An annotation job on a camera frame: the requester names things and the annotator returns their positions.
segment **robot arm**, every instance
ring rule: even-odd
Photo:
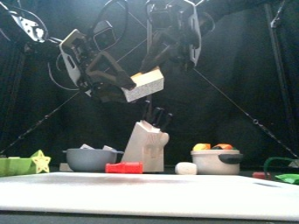
[[[201,35],[194,4],[188,0],[149,0],[148,20],[156,28],[153,41],[144,57],[140,72],[146,73],[166,60],[181,63],[185,70],[197,63]]]

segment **black backdrop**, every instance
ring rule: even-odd
[[[128,0],[125,38],[109,50],[128,74],[137,73],[145,56],[144,2]],[[64,39],[73,29],[81,32],[88,30],[104,3],[98,0],[22,1],[22,7],[41,18],[50,36]],[[217,22],[213,32],[204,36],[198,65],[192,71],[182,73],[172,62],[162,64],[164,90],[152,95],[152,104],[173,113],[166,129],[170,140],[164,148],[166,165],[190,161],[190,149],[196,143],[232,144],[245,155],[244,166],[261,165],[272,156],[290,157],[244,112],[258,120],[297,154],[297,75],[293,76],[297,55],[289,50],[293,47],[297,49],[297,39],[288,36],[285,29],[290,26],[290,33],[297,34],[294,9],[297,3],[292,1],[285,8],[289,13],[284,15],[282,28],[277,30],[282,40],[286,86],[281,86],[276,71],[264,5],[230,14]],[[114,5],[106,19],[116,34],[121,32],[122,17],[124,9]],[[58,71],[54,66],[54,51],[57,48],[44,45],[36,54],[25,58],[10,126],[2,134],[2,148],[74,94],[58,88],[48,75],[49,63],[54,80],[64,87],[73,88],[66,72]],[[52,157],[52,164],[57,165],[65,159],[61,151],[82,144],[94,148],[105,144],[122,150],[134,123],[141,118],[142,101],[100,103],[81,94],[9,149],[7,154],[28,157],[41,149]]]

